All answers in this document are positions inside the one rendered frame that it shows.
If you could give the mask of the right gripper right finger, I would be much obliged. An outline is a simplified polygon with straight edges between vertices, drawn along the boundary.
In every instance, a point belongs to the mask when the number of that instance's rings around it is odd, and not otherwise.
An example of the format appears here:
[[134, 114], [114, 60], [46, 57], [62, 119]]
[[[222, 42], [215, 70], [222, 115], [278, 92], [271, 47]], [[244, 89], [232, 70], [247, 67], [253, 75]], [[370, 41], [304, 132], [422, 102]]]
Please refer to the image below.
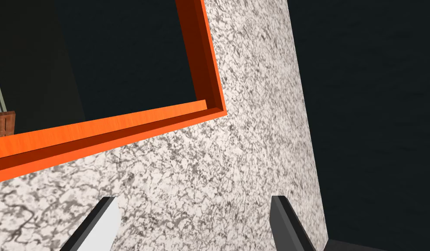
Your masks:
[[285, 196], [272, 196], [269, 222], [277, 251], [316, 251]]

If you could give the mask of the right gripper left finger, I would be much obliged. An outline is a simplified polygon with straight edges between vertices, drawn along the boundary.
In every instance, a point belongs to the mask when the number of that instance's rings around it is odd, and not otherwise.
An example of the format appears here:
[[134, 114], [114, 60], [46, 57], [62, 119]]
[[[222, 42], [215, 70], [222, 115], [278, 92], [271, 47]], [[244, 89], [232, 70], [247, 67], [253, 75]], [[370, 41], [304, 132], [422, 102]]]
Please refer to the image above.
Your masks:
[[120, 225], [117, 197], [103, 197], [60, 251], [110, 251]]

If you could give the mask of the brown wooden cabinet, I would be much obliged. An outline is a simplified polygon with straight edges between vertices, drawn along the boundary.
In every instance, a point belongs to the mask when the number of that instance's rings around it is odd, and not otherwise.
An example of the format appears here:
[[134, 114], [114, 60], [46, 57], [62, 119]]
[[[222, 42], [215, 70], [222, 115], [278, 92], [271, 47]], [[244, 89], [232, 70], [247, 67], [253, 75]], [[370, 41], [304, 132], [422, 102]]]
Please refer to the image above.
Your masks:
[[15, 111], [0, 112], [0, 137], [14, 134]]

